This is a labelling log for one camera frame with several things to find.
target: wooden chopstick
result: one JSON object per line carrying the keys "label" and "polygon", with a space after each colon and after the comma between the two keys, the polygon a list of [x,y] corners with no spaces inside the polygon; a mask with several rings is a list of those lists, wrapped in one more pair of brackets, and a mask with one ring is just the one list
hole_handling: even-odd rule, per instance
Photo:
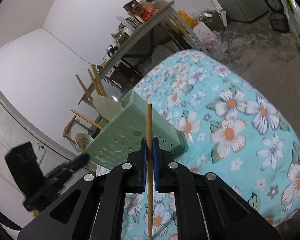
{"label": "wooden chopstick", "polygon": [[78,75],[75,75],[77,80],[79,81],[83,91],[86,93],[87,98],[92,102],[92,96],[90,95],[90,92],[88,91],[88,89],[85,87],[85,85],[83,84],[83,82],[81,81],[81,79],[79,78]]}
{"label": "wooden chopstick", "polygon": [[[98,95],[100,95],[100,94],[101,94],[100,89],[99,89],[98,84],[97,84],[95,78],[93,77],[93,75],[92,75],[90,69],[88,69],[88,72],[89,72],[89,75],[90,75],[90,78],[91,78],[91,81],[92,81],[92,84],[93,84],[95,90],[97,91]],[[103,119],[103,121],[104,121],[105,123],[109,123],[109,120],[108,120],[108,119],[106,119],[106,118],[105,118],[104,116],[102,116],[100,113],[99,113],[99,115],[101,116],[101,118]]]}
{"label": "wooden chopstick", "polygon": [[148,235],[152,240],[153,223],[153,156],[152,156],[152,104],[147,104],[146,116],[146,142],[147,142],[147,177],[148,177]]}
{"label": "wooden chopstick", "polygon": [[93,84],[93,86],[94,86],[94,89],[97,91],[98,95],[101,95],[100,89],[99,89],[99,87],[98,87],[98,84],[97,84],[95,78],[93,77],[93,75],[92,75],[92,73],[91,73],[91,70],[88,69],[88,72],[89,72],[89,75],[90,75],[92,84]]}
{"label": "wooden chopstick", "polygon": [[81,117],[83,120],[87,121],[88,123],[91,123],[92,125],[94,125],[95,127],[99,128],[100,130],[103,129],[102,126],[98,125],[97,123],[91,121],[90,119],[86,118],[85,116],[83,116],[82,114],[79,114],[77,111],[71,109],[71,112],[76,114],[77,116]]}
{"label": "wooden chopstick", "polygon": [[106,91],[101,83],[101,80],[100,80],[100,77],[99,77],[99,73],[97,71],[97,68],[96,68],[96,65],[91,65],[91,68],[92,68],[92,71],[94,73],[94,76],[95,76],[95,80],[96,80],[96,83],[98,84],[98,87],[99,87],[99,90],[100,90],[100,95],[104,96],[107,98],[107,94],[106,94]]}

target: concrete floor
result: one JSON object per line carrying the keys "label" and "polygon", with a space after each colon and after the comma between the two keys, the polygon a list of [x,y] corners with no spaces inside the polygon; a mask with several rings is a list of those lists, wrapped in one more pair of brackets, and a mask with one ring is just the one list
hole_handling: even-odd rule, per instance
{"label": "concrete floor", "polygon": [[275,32],[264,16],[250,24],[231,22],[221,37],[229,48],[218,61],[258,89],[300,140],[300,52],[291,34]]}

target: white wall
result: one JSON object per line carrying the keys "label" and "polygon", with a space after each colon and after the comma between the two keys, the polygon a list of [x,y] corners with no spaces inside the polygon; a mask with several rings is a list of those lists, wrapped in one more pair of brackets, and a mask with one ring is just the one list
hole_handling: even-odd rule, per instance
{"label": "white wall", "polygon": [[[40,28],[0,50],[0,90],[36,128],[74,152],[71,143],[62,136],[64,127],[74,116],[70,109],[92,120],[98,116],[97,111],[85,103],[77,106],[83,90],[74,75],[78,74],[88,86],[91,82],[89,66]],[[116,92],[111,86],[106,90]],[[79,131],[85,130],[76,125],[72,138]]]}
{"label": "white wall", "polygon": [[[113,44],[111,33],[127,16],[123,5],[131,0],[56,0],[44,27],[67,44],[79,56],[94,64],[101,63],[106,48]],[[175,0],[175,8],[188,14],[211,7],[210,0]]]}
{"label": "white wall", "polygon": [[22,228],[33,219],[32,213],[22,204],[24,199],[22,193],[0,176],[0,212]]}
{"label": "white wall", "polygon": [[0,4],[0,48],[43,26],[54,0],[3,0]]}

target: blue floral fabric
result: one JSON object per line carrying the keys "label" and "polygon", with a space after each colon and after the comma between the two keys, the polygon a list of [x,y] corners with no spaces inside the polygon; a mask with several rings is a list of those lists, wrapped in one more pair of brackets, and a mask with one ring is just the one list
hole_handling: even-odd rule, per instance
{"label": "blue floral fabric", "polygon": [[[177,161],[216,173],[276,226],[300,208],[300,143],[290,124],[255,88],[202,52],[178,52],[134,90],[182,131]],[[99,166],[98,174],[108,172]],[[153,235],[177,240],[174,194],[154,193]],[[127,194],[122,238],[148,239],[147,193]]]}

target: white flower print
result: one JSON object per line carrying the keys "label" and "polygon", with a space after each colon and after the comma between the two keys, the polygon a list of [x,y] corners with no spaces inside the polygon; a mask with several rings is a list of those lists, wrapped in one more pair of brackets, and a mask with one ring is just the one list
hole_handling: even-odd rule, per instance
{"label": "white flower print", "polygon": [[150,103],[150,101],[151,101],[151,94],[148,94],[148,95],[146,95],[145,96],[145,101],[147,101],[148,103]]}
{"label": "white flower print", "polygon": [[205,165],[208,161],[208,158],[204,155],[201,155],[197,160],[197,166]]}
{"label": "white flower print", "polygon": [[169,240],[178,240],[178,234],[173,233],[171,236],[169,236]]}
{"label": "white flower print", "polygon": [[158,193],[155,191],[155,187],[153,187],[153,201],[154,202],[161,202],[166,198],[165,193]]}
{"label": "white flower print", "polygon": [[205,58],[205,54],[198,54],[198,53],[195,53],[193,54],[193,57],[192,57],[192,61],[194,63],[198,63],[201,59],[204,59]]}
{"label": "white flower print", "polygon": [[147,75],[145,75],[145,76],[143,77],[143,80],[144,80],[145,82],[151,82],[151,81],[152,81],[151,72],[149,72]]}
{"label": "white flower print", "polygon": [[162,72],[162,77],[163,77],[164,79],[166,79],[166,78],[168,78],[172,73],[173,73],[173,69],[172,69],[172,68],[168,68],[168,69],[166,69],[166,70],[164,70],[164,71]]}
{"label": "white flower print", "polygon": [[290,204],[284,209],[288,211],[296,197],[300,197],[300,164],[291,163],[288,169],[288,180],[291,183],[285,188],[281,195],[281,204]]}
{"label": "white flower print", "polygon": [[158,79],[155,83],[154,83],[154,90],[157,90],[162,83],[164,82],[164,79]]}
{"label": "white flower print", "polygon": [[[153,211],[153,220],[152,220],[152,234],[156,234],[157,236],[164,236],[168,228],[165,225],[171,221],[172,215],[169,210],[164,210],[164,204],[159,202]],[[148,224],[148,213],[145,214],[143,220],[146,224]],[[145,230],[145,235],[148,236],[148,227]]]}
{"label": "white flower print", "polygon": [[242,193],[240,191],[240,188],[236,185],[233,185],[232,186],[232,189],[239,195],[239,196],[242,196]]}
{"label": "white flower print", "polygon": [[219,85],[215,84],[213,87],[212,87],[212,91],[213,92],[216,92],[219,90]]}
{"label": "white flower print", "polygon": [[219,143],[217,146],[217,157],[225,159],[230,153],[230,147],[234,153],[239,152],[246,144],[245,136],[240,133],[247,127],[244,120],[236,119],[221,121],[221,128],[211,134],[211,142]]}
{"label": "white flower print", "polygon": [[238,171],[242,164],[243,164],[243,161],[241,161],[239,158],[237,158],[235,161],[231,162],[231,170]]}
{"label": "white flower print", "polygon": [[101,176],[101,175],[107,174],[109,172],[110,172],[110,170],[97,164],[96,176]]}
{"label": "white flower print", "polygon": [[141,87],[142,87],[142,84],[139,82],[138,84],[136,84],[135,86],[134,86],[134,90],[135,91],[140,91],[141,90]]}
{"label": "white flower print", "polygon": [[163,67],[162,64],[159,64],[159,65],[155,66],[155,67],[151,70],[151,74],[152,74],[152,75],[159,74],[159,73],[162,71],[162,67]]}
{"label": "white flower print", "polygon": [[170,202],[168,204],[168,208],[171,210],[171,211],[176,211],[176,202],[174,200],[174,193],[173,192],[169,192],[168,193],[168,197],[172,200],[172,202]]}
{"label": "white flower print", "polygon": [[234,119],[237,117],[238,111],[245,112],[246,103],[243,101],[244,93],[238,90],[234,95],[229,89],[222,90],[220,97],[223,102],[216,103],[216,115],[225,117],[226,120]]}
{"label": "white flower print", "polygon": [[269,124],[272,130],[279,127],[278,110],[262,96],[257,96],[257,101],[247,100],[247,114],[255,114],[252,120],[252,126],[260,135],[266,134]]}
{"label": "white flower print", "polygon": [[179,56],[180,59],[191,59],[193,57],[193,53],[191,51],[181,51]]}
{"label": "white flower print", "polygon": [[255,187],[256,190],[263,191],[264,187],[266,186],[267,186],[266,178],[257,179],[257,184]]}
{"label": "white flower print", "polygon": [[182,63],[182,64],[181,64],[181,67],[180,67],[180,69],[179,69],[179,75],[181,75],[181,74],[186,74],[186,75],[188,76],[187,71],[189,70],[190,66],[191,66],[191,65],[188,64],[188,63],[186,63],[186,64]]}
{"label": "white flower print", "polygon": [[242,80],[242,87],[244,87],[247,91],[255,91],[258,92],[252,85],[250,85],[248,82],[246,82],[245,80]]}
{"label": "white flower print", "polygon": [[204,70],[202,67],[198,68],[196,71],[194,71],[193,73],[190,74],[188,83],[190,85],[194,85],[197,82],[201,82],[201,81],[205,80],[205,78],[206,78],[205,73],[207,73],[207,71]]}
{"label": "white flower print", "polygon": [[205,133],[199,133],[198,137],[197,137],[197,142],[201,142],[204,141],[204,137],[206,136]]}
{"label": "white flower print", "polygon": [[172,115],[173,115],[172,111],[169,110],[168,108],[165,108],[164,110],[160,109],[159,114],[161,114],[161,116],[168,121],[172,119]]}
{"label": "white flower print", "polygon": [[177,107],[181,103],[180,95],[183,94],[183,91],[176,88],[172,91],[172,94],[168,95],[167,102],[168,107],[174,106]]}
{"label": "white flower print", "polygon": [[201,171],[198,168],[191,168],[191,172],[201,175]]}
{"label": "white flower print", "polygon": [[186,81],[186,76],[178,76],[175,82],[171,84],[171,89],[174,90],[175,88],[184,89],[188,85]]}
{"label": "white flower print", "polygon": [[133,236],[132,237],[133,240],[143,240],[143,236],[139,235],[139,236]]}
{"label": "white flower print", "polygon": [[190,103],[193,106],[195,106],[196,104],[200,105],[202,100],[206,98],[206,94],[199,90],[196,94],[193,94],[192,97],[193,98],[190,100]]}
{"label": "white flower print", "polygon": [[182,50],[180,52],[177,52],[179,55],[181,56],[189,56],[189,55],[192,55],[193,54],[193,51],[192,50]]}
{"label": "white flower print", "polygon": [[158,95],[159,96],[162,96],[162,95],[164,95],[165,94],[165,90],[164,89],[160,89],[159,91],[158,91]]}
{"label": "white flower print", "polygon": [[201,126],[201,121],[196,121],[196,117],[196,112],[191,110],[186,117],[178,121],[177,129],[184,133],[187,142],[192,142],[192,134],[196,133]]}
{"label": "white flower print", "polygon": [[273,135],[273,142],[264,137],[262,139],[262,143],[266,145],[268,149],[258,150],[257,156],[268,156],[268,158],[266,158],[260,169],[261,171],[265,171],[266,168],[268,168],[268,166],[271,164],[271,168],[275,170],[278,165],[277,157],[283,158],[285,156],[285,153],[280,150],[284,146],[285,140],[279,141],[279,136],[277,133],[275,133]]}
{"label": "white flower print", "polygon": [[140,212],[142,205],[140,204],[141,200],[143,200],[142,194],[126,194],[126,200],[124,203],[124,208],[128,209],[128,215],[133,215],[137,212]]}
{"label": "white flower print", "polygon": [[221,78],[226,78],[229,73],[230,70],[224,65],[214,66],[211,72],[211,74],[218,74]]}
{"label": "white flower print", "polygon": [[182,64],[176,64],[172,67],[172,71],[174,74],[178,74],[181,71]]}
{"label": "white flower print", "polygon": [[149,94],[149,93],[151,93],[153,91],[153,85],[147,85],[147,86],[145,86],[145,88],[144,88],[144,90],[143,90],[143,92],[145,93],[145,94]]}
{"label": "white flower print", "polygon": [[298,210],[299,209],[297,208],[294,211],[292,211],[291,213],[288,213],[283,219],[279,219],[279,220],[275,221],[272,226],[273,227],[277,227],[281,223],[286,222],[287,220],[289,220],[290,218],[292,218],[298,212]]}

